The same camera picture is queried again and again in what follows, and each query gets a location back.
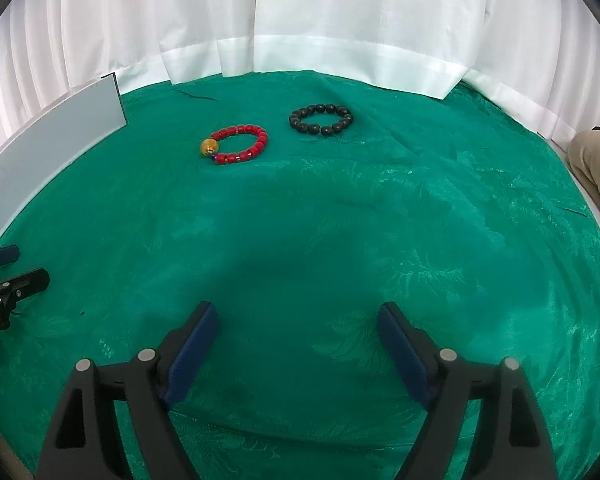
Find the white cardboard box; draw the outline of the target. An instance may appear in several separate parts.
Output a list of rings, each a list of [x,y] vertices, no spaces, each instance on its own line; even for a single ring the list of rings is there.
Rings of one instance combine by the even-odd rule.
[[[117,76],[82,84],[0,147],[0,237],[23,208],[80,156],[126,125]]]

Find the green satin cloth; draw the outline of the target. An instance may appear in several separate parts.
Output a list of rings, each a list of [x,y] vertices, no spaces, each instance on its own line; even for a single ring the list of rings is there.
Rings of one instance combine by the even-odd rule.
[[[0,429],[29,467],[77,360],[131,359],[202,300],[221,330],[172,420],[204,478],[393,478],[425,414],[386,301],[466,359],[518,359],[558,474],[594,462],[600,230],[539,136],[464,84],[251,74],[123,105],[2,236],[0,281],[50,274],[0,333]]]

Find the white curtain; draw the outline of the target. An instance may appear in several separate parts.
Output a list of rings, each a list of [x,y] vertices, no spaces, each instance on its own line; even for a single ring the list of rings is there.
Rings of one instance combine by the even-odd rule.
[[[437,99],[467,82],[559,145],[600,126],[600,24],[583,0],[12,0],[0,145],[107,74],[130,92],[276,70]]]

